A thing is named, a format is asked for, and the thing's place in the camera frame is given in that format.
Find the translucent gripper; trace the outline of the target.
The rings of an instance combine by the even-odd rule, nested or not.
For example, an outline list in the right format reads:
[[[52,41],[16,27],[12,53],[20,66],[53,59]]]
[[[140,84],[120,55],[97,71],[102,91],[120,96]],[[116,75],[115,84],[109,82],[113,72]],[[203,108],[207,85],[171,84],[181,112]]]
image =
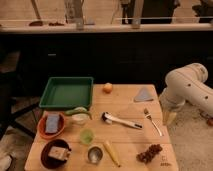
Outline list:
[[[163,124],[168,126],[175,119],[177,112],[182,108],[182,105],[171,102],[161,102],[161,107],[163,112]]]

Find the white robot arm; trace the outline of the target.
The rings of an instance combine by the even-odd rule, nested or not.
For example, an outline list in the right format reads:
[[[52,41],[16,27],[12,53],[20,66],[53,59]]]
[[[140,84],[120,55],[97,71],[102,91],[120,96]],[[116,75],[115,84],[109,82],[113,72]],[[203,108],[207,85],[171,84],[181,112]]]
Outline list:
[[[206,67],[192,63],[166,74],[166,87],[159,96],[163,112],[163,124],[169,125],[186,101],[213,117],[213,88],[205,84]]]

